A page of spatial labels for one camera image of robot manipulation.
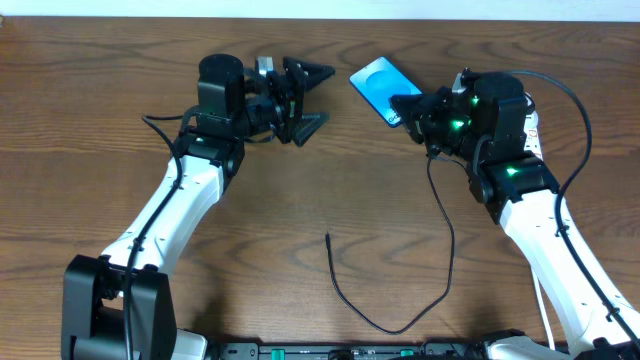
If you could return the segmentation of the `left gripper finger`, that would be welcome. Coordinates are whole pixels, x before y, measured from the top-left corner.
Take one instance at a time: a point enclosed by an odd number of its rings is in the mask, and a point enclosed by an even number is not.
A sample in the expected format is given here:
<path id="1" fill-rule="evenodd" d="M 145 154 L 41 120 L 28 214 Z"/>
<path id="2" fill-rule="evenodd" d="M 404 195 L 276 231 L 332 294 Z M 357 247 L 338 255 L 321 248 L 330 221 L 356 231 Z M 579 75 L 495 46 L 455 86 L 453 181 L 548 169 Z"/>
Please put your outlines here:
<path id="1" fill-rule="evenodd" d="M 289 56 L 283 58 L 283 67 L 289 81 L 304 92 L 311 91 L 336 72 L 332 66 L 305 62 Z"/>
<path id="2" fill-rule="evenodd" d="M 302 147 L 311 136 L 329 120 L 328 113 L 302 114 L 292 132 L 292 141 Z"/>

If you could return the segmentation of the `blue Galaxy smartphone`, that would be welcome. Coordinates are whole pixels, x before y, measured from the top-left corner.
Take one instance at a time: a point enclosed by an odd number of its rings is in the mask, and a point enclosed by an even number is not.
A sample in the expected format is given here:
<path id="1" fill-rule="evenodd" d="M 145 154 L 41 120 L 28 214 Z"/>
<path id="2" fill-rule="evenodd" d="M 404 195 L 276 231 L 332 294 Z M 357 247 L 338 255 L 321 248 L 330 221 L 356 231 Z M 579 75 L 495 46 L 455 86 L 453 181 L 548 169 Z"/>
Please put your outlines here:
<path id="1" fill-rule="evenodd" d="M 391 107 L 395 95 L 420 95 L 421 91 L 386 57 L 379 57 L 349 77 L 350 84 L 391 128 L 401 124 Z"/>

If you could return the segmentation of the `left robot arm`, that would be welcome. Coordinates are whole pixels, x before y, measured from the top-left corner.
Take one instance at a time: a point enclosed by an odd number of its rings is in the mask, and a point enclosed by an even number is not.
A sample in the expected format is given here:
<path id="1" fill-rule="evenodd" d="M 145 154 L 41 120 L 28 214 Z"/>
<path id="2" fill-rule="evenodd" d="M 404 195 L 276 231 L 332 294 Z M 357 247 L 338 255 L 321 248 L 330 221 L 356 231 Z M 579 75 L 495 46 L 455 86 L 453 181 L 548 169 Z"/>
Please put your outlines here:
<path id="1" fill-rule="evenodd" d="M 327 122 L 304 111 L 333 67 L 260 57 L 246 67 L 213 54 L 199 63 L 198 102 L 167 140 L 163 179 L 126 231 L 99 256 L 76 256 L 63 281 L 64 359 L 214 359 L 206 336 L 178 327 L 170 278 L 196 227 L 227 190 L 249 143 L 304 145 Z"/>

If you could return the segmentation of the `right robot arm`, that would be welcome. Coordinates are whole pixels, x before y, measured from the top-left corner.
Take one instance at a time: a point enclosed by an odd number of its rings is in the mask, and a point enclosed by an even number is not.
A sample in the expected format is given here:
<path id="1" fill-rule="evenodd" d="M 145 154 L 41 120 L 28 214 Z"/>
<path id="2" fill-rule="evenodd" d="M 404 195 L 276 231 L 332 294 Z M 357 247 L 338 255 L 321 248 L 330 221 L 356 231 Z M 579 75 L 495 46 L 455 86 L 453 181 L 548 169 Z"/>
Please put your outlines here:
<path id="1" fill-rule="evenodd" d="M 469 189 L 536 273 L 575 359 L 636 359 L 639 312 L 581 236 L 540 150 L 536 105 L 522 71 L 457 75 L 435 93 L 394 95 L 390 106 L 429 154 L 466 161 Z"/>

